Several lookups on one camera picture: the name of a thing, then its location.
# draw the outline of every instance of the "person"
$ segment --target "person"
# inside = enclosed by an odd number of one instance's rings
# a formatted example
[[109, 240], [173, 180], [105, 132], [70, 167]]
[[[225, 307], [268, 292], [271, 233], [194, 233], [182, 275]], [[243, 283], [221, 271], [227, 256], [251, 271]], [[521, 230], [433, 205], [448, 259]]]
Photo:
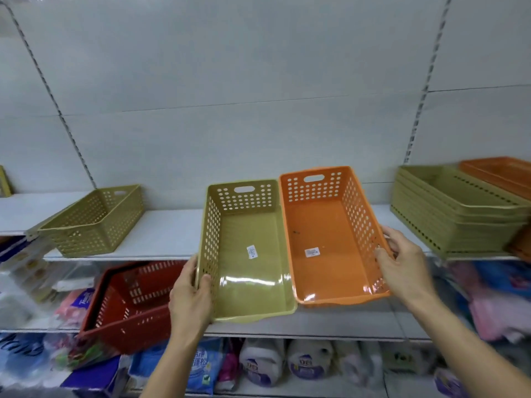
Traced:
[[[396, 256], [376, 249], [383, 278], [439, 348], [468, 394], [473, 398], [531, 397], [531, 380], [466, 328], [439, 299], [421, 248], [398, 230], [385, 226], [382, 230]], [[203, 275], [197, 291], [192, 286], [196, 263], [195, 256], [186, 263], [170, 293], [171, 337], [142, 398], [184, 396], [196, 346], [212, 310], [210, 277]]]

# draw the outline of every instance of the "basket handle hole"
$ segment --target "basket handle hole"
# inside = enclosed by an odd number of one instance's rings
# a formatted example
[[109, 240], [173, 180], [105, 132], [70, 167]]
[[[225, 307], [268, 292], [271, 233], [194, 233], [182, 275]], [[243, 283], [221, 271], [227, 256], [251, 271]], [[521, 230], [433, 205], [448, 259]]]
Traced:
[[321, 181], [321, 180], [323, 180], [323, 179], [324, 179], [324, 174], [314, 174], [314, 175], [312, 175], [312, 176], [306, 176], [306, 177], [304, 178], [304, 181], [305, 181], [306, 183], [311, 183], [311, 182], [313, 182], [313, 181]]
[[250, 193], [251, 191], [254, 191], [253, 186], [242, 186], [242, 187], [236, 187], [234, 189], [235, 193]]

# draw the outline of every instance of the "person's left hand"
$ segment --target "person's left hand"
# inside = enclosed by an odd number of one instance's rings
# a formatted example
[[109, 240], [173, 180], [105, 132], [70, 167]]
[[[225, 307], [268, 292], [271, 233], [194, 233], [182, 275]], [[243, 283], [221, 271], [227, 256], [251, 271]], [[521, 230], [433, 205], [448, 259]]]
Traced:
[[196, 272], [197, 255], [184, 265], [169, 294], [171, 315], [170, 341], [197, 345], [210, 323], [212, 299], [210, 297], [210, 275], [203, 275], [199, 288], [192, 285]]

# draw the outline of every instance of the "price tag sticker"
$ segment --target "price tag sticker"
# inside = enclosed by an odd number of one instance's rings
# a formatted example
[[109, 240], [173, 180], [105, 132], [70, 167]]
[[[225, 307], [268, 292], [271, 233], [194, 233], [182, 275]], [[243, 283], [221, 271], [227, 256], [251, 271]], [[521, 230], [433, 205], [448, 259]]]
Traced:
[[321, 253], [319, 252], [319, 247], [314, 247], [314, 248], [309, 248], [308, 250], [304, 250], [304, 254], [306, 254], [306, 258], [321, 255]]
[[258, 257], [258, 253], [256, 252], [256, 247], [254, 245], [247, 247], [247, 254], [249, 254], [249, 260]]

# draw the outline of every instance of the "white detergent bottle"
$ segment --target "white detergent bottle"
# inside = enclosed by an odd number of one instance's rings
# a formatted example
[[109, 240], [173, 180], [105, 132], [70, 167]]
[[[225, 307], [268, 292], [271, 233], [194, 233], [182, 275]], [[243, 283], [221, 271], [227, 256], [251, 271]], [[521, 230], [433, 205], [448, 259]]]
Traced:
[[332, 345], [341, 374], [355, 385], [367, 385], [371, 375], [371, 364], [362, 355], [360, 343], [358, 341], [333, 341]]
[[288, 348], [289, 371], [305, 380], [324, 377], [333, 354], [330, 341], [295, 339]]
[[383, 386], [383, 360], [380, 342], [366, 341], [360, 342], [362, 357], [370, 365], [370, 372], [367, 379], [367, 387], [379, 388]]
[[285, 357], [283, 339], [247, 338], [240, 352], [240, 363], [250, 381], [271, 387], [282, 376]]

